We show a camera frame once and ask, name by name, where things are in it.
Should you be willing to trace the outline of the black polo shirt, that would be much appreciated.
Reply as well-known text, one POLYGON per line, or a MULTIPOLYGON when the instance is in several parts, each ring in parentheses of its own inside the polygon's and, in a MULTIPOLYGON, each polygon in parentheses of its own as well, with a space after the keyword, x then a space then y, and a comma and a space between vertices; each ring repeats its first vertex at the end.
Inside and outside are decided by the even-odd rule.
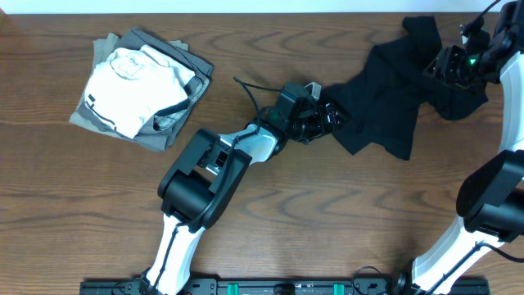
POLYGON ((349 114, 332 135, 352 155, 376 143, 407 161, 421 104, 431 104, 445 120, 461 120, 488 101, 484 93, 454 90, 423 74, 442 49, 434 17, 408 16, 402 26, 406 36, 373 46, 354 78, 321 92, 349 114))

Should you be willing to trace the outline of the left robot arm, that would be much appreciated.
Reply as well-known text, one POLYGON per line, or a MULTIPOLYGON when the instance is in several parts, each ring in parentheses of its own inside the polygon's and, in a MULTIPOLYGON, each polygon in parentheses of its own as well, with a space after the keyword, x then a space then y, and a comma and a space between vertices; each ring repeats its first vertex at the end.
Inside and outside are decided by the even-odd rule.
POLYGON ((249 166, 278 155, 288 141, 309 144, 340 129, 350 114, 319 84, 288 82, 272 106, 255 107, 241 131, 199 129, 160 181, 163 235, 142 275, 141 294, 176 294, 189 280, 202 234, 224 213, 249 166))

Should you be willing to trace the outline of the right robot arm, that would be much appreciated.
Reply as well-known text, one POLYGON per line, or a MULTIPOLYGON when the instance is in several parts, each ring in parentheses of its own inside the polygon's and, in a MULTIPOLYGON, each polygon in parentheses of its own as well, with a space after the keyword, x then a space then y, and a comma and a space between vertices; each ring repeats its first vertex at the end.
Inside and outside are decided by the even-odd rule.
POLYGON ((463 182, 451 226, 400 272, 391 294, 487 294, 460 277, 486 253, 523 234, 523 1, 502 6, 493 34, 476 17, 461 27, 463 46, 442 49, 424 74, 448 87, 479 93, 501 84, 504 121, 499 152, 463 182))

